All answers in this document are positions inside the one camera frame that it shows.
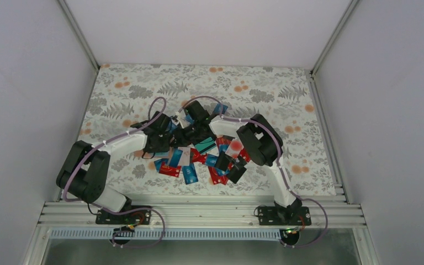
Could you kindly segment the teal striped card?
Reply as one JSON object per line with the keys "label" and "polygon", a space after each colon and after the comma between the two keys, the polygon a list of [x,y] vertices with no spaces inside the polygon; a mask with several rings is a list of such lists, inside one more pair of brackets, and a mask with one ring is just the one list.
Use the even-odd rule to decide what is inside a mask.
{"label": "teal striped card", "polygon": [[202,155],[216,146],[215,139],[208,137],[201,142],[194,144],[195,149]]}

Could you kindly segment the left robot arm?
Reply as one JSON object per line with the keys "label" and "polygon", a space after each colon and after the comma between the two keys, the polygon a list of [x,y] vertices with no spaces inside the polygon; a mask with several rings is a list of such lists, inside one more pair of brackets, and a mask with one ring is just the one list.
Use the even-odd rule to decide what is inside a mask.
{"label": "left robot arm", "polygon": [[152,119],[98,144],[75,142],[56,178],[63,200],[93,204],[109,211],[115,222],[127,222],[132,211],[127,196],[107,186],[110,164],[135,151],[152,155],[167,152],[170,128],[171,118],[156,112]]}

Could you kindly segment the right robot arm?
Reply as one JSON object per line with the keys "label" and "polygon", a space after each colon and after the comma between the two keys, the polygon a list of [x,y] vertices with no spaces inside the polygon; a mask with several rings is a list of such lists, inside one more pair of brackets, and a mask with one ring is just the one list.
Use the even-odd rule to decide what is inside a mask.
{"label": "right robot arm", "polygon": [[298,218],[302,199],[289,187],[283,166],[283,141],[263,115],[232,118],[222,112],[209,114],[196,100],[190,100],[184,112],[193,122],[185,128],[177,126],[172,131],[174,147],[198,144],[218,135],[238,139],[251,161],[266,171],[274,192],[272,217],[284,225],[290,225]]}

